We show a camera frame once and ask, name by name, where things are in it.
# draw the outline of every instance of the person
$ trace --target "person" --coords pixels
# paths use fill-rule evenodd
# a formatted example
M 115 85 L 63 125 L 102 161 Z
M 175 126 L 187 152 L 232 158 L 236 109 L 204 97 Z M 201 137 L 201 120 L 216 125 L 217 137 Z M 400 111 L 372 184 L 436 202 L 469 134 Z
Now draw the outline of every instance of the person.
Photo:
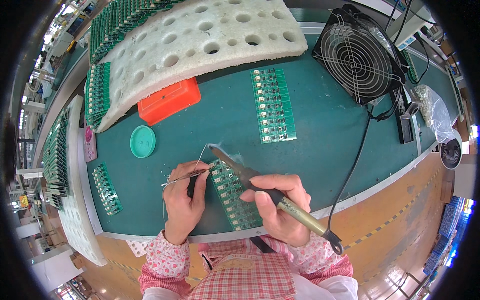
M 179 164 L 170 178 L 179 178 L 206 163 Z M 348 256 L 337 255 L 330 243 L 300 222 L 277 210 L 265 192 L 245 191 L 243 201 L 255 201 L 267 235 L 250 239 L 202 243 L 205 278 L 193 289 L 185 281 L 190 269 L 187 236 L 205 209 L 209 172 L 198 176 L 193 197 L 190 180 L 164 189 L 168 213 L 165 230 L 147 245 L 147 262 L 138 278 L 144 300 L 158 299 L 358 299 L 357 281 Z M 311 197 L 297 175 L 263 175 L 250 179 L 263 189 L 283 191 L 310 212 Z

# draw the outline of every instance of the green plastic lid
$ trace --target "green plastic lid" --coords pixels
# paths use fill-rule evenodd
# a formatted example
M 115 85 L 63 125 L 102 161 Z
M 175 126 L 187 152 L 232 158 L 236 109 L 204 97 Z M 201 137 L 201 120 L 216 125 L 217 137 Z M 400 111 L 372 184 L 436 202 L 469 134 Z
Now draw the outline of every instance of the green plastic lid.
M 138 158 L 145 158 L 152 154 L 155 149 L 155 133 L 150 127 L 140 125 L 132 132 L 130 137 L 130 149 Z

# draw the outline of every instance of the hand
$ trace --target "hand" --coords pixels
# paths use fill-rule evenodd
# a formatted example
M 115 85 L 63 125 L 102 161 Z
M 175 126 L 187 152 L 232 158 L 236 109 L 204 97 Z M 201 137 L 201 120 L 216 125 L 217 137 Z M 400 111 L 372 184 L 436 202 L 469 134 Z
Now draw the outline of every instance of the hand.
M 310 200 L 301 184 L 298 175 L 263 175 L 255 176 L 250 182 L 262 189 L 281 190 L 291 201 L 310 212 Z M 246 190 L 240 199 L 251 202 L 255 200 L 258 212 L 264 220 L 264 227 L 267 232 L 277 240 L 282 240 L 293 247 L 300 247 L 310 240 L 310 230 L 292 216 L 277 209 L 272 198 L 266 192 L 254 192 Z
M 172 170 L 170 178 L 175 180 L 194 170 L 209 169 L 209 165 L 200 161 L 179 164 Z M 209 171 L 198 175 L 193 190 L 193 198 L 187 196 L 190 178 L 171 183 L 163 190 L 163 199 L 167 208 L 168 221 L 165 222 L 165 238 L 174 245 L 181 245 L 195 228 L 205 209 L 205 186 Z

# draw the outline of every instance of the orange plastic tray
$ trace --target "orange plastic tray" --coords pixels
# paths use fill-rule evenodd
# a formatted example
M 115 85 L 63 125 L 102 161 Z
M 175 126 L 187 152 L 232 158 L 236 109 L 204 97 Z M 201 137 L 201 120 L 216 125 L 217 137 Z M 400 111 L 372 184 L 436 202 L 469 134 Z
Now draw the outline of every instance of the orange plastic tray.
M 182 80 L 155 92 L 137 103 L 140 118 L 148 126 L 157 124 L 176 112 L 198 103 L 202 95 L 195 77 Z

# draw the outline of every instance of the plaid apron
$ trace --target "plaid apron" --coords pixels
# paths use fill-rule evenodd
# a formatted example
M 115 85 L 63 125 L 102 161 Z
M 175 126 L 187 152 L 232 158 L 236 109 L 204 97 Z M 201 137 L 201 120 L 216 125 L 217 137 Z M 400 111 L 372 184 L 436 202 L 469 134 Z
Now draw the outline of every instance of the plaid apron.
M 209 271 L 181 299 L 293 300 L 296 289 L 286 254 L 262 253 L 249 239 L 199 245 Z

